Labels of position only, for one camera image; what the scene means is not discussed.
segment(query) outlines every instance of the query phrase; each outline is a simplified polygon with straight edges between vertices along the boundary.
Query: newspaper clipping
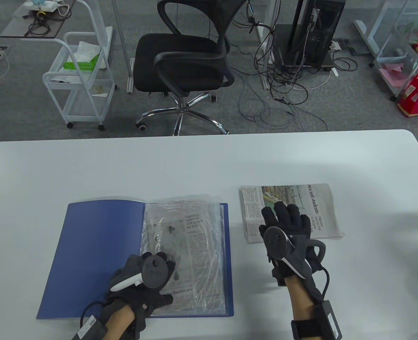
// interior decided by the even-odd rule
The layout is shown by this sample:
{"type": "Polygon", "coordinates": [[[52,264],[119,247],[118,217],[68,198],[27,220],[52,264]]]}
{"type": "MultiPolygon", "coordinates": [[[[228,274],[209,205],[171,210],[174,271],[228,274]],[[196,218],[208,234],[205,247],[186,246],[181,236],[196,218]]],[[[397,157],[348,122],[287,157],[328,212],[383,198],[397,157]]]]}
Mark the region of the newspaper clipping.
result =
{"type": "Polygon", "coordinates": [[[261,209],[278,201],[295,204],[311,220],[311,238],[334,238],[344,234],[339,230],[328,184],[299,186],[242,187],[244,222],[248,242],[262,242],[259,225],[264,224],[261,209]]]}
{"type": "MultiPolygon", "coordinates": [[[[142,250],[163,251],[176,262],[170,281],[161,291],[173,295],[173,304],[157,309],[154,315],[224,313],[221,245],[213,237],[217,223],[209,206],[185,202],[146,206],[147,232],[143,231],[142,250]]],[[[219,204],[215,209],[220,233],[219,204]]]]}

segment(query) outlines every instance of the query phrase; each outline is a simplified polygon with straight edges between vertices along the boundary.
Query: black office chair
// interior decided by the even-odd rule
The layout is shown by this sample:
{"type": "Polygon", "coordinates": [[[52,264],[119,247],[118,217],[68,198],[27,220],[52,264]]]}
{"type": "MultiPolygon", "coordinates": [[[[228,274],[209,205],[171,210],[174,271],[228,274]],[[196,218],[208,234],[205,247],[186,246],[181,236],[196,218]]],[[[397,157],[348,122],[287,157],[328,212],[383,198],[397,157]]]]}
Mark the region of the black office chair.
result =
{"type": "Polygon", "coordinates": [[[230,50],[225,34],[233,17],[246,0],[159,0],[157,9],[172,34],[146,34],[136,47],[133,80],[136,89],[143,92],[163,92],[173,96],[177,107],[151,110],[136,120],[140,131],[146,129],[144,118],[176,113],[178,119],[173,136],[178,136],[184,114],[215,125],[222,134],[229,134],[221,123],[191,108],[201,100],[211,102],[217,96],[210,91],[230,86],[234,76],[229,70],[226,55],[230,50]],[[201,10],[212,21],[218,32],[218,41],[183,35],[165,12],[167,3],[188,5],[201,10]],[[192,91],[204,91],[189,102],[192,91]]]}

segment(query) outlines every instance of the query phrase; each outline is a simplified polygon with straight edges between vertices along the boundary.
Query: blue folder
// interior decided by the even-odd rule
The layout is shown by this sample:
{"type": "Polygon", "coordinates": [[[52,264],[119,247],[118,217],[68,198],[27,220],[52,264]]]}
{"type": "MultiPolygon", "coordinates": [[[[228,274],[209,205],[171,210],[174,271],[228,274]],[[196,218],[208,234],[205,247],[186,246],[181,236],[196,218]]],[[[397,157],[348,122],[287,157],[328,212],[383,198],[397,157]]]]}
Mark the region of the blue folder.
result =
{"type": "MultiPolygon", "coordinates": [[[[145,203],[105,199],[72,203],[45,286],[37,319],[79,318],[90,303],[103,301],[113,273],[140,254],[145,203]]],[[[225,227],[225,314],[233,316],[228,205],[225,227]]],[[[89,309],[87,315],[98,313],[89,309]]]]}

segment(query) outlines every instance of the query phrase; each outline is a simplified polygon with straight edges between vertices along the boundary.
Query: chair caster wheel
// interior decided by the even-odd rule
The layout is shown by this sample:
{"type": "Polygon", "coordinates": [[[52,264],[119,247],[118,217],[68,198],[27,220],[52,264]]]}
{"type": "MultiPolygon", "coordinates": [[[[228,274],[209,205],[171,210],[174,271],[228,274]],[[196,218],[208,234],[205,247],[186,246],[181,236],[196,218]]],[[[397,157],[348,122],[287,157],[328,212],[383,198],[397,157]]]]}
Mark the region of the chair caster wheel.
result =
{"type": "Polygon", "coordinates": [[[135,125],[136,125],[136,128],[138,128],[138,130],[140,131],[145,131],[148,128],[145,123],[139,123],[139,124],[135,123],[135,125]]]}

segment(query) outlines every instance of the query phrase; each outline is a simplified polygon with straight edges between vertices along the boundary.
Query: hand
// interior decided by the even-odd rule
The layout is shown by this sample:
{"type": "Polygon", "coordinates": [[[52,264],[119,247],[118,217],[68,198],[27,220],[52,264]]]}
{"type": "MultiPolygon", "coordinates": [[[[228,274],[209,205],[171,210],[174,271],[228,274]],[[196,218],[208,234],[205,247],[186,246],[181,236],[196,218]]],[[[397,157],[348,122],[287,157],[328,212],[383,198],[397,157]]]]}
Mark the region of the hand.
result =
{"type": "Polygon", "coordinates": [[[275,203],[274,210],[278,220],[272,209],[265,207],[261,211],[265,225],[259,226],[269,262],[273,261],[272,276],[278,285],[285,285],[284,279],[293,275],[308,279],[312,273],[322,270],[320,262],[325,245],[310,240],[311,221],[307,215],[300,214],[295,204],[286,206],[280,201],[275,203]],[[319,247],[317,256],[314,246],[319,247]]]}
{"type": "MultiPolygon", "coordinates": [[[[110,288],[125,280],[125,278],[133,277],[134,275],[141,273],[145,259],[151,255],[151,253],[144,253],[142,256],[131,255],[124,268],[118,270],[113,276],[110,288]]],[[[160,291],[170,280],[174,268],[176,267],[176,263],[167,261],[165,253],[160,252],[157,253],[157,255],[165,260],[168,269],[166,280],[159,287],[148,288],[144,283],[141,283],[140,285],[133,284],[119,291],[109,291],[107,294],[108,305],[102,310],[102,322],[105,320],[107,321],[115,311],[128,304],[135,314],[135,321],[131,324],[132,327],[129,327],[126,330],[128,333],[134,332],[130,339],[139,339],[139,332],[146,328],[145,319],[150,317],[155,309],[173,303],[173,296],[171,294],[162,295],[160,294],[160,291]]]]}

